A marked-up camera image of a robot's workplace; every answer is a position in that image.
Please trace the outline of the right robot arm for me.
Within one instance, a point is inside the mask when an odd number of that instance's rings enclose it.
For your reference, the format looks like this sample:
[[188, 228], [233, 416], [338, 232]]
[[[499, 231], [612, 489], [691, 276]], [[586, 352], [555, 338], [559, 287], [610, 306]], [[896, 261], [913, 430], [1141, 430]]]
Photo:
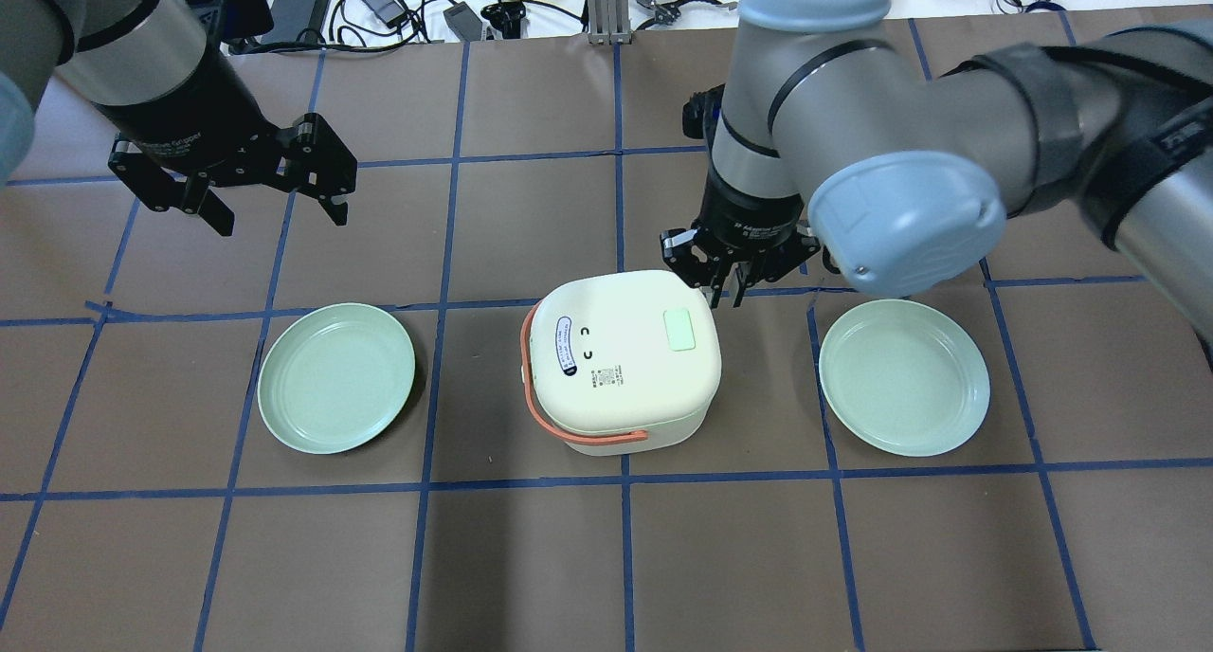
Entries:
[[1211, 21], [1021, 42], [919, 81], [889, 8], [740, 0], [727, 81], [684, 108], [710, 172], [697, 218], [662, 233], [664, 263], [711, 305], [818, 253], [858, 292], [900, 299], [1071, 200], [1211, 338]]

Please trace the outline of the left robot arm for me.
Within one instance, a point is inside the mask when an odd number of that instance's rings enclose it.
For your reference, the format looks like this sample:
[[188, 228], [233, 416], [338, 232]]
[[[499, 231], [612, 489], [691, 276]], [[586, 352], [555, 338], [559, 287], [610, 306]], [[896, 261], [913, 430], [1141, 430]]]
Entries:
[[348, 221], [358, 164], [317, 113], [264, 116], [221, 46], [270, 30], [267, 0], [2, 0], [2, 178], [25, 161], [53, 78], [116, 128], [108, 167], [146, 208], [229, 236], [216, 190], [267, 185]]

